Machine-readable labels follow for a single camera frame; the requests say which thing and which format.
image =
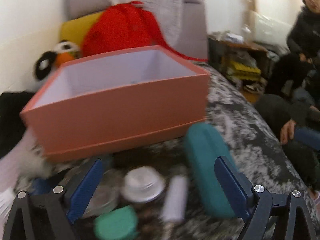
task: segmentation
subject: black jacket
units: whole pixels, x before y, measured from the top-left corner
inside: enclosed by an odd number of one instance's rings
[[[292,53],[303,53],[307,58],[316,57],[320,50],[320,15],[303,7],[287,44]]]

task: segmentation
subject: orange plush beak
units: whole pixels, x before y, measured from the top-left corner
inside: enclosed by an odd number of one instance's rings
[[[74,59],[75,58],[68,52],[58,54],[55,61],[55,66],[59,68],[63,63],[69,62]]]

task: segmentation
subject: woman's hand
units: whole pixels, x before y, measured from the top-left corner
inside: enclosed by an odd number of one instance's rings
[[[292,140],[294,138],[295,126],[296,126],[296,122],[291,119],[282,127],[280,132],[280,142],[282,145],[287,144],[289,139]]]
[[[310,106],[310,109],[320,112],[320,110],[318,108],[316,108],[315,106]]]
[[[304,55],[303,53],[299,54],[299,58],[300,58],[301,62],[308,62],[308,63],[312,64],[312,59],[307,58],[306,55]]]
[[[300,57],[300,61],[301,61],[301,62],[307,61],[307,57],[306,57],[306,55],[304,55],[303,53],[300,53],[300,54],[299,54],[299,57]]]

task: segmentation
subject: black cloth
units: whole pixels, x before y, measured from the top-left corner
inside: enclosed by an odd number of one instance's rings
[[[314,115],[320,117],[320,113],[310,110],[309,107],[301,102],[291,104],[276,95],[263,95],[255,104],[255,108],[278,139],[280,139],[281,128],[290,119],[295,120],[297,126],[316,125],[316,122],[310,120],[310,117]],[[311,128],[319,129],[319,124],[318,127],[312,126]],[[305,184],[320,190],[319,153],[294,139],[283,145],[283,150]]]
[[[316,106],[320,107],[320,58],[317,61],[317,65],[309,71],[305,78],[305,90],[314,98]]]
[[[21,140],[26,127],[19,114],[33,95],[29,92],[4,92],[0,95],[0,158]]]
[[[303,53],[307,58],[317,57],[320,50],[320,14],[303,7],[288,35],[287,44],[294,54]]]
[[[283,97],[281,90],[287,80],[293,80],[292,89],[296,89],[301,86],[308,72],[312,69],[313,65],[308,62],[301,62],[297,54],[289,53],[281,57],[275,64],[265,93]]]

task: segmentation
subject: mint green container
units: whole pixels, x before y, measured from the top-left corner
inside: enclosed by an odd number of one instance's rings
[[[97,217],[94,233],[100,240],[133,240],[138,235],[137,225],[134,209],[126,206]]]

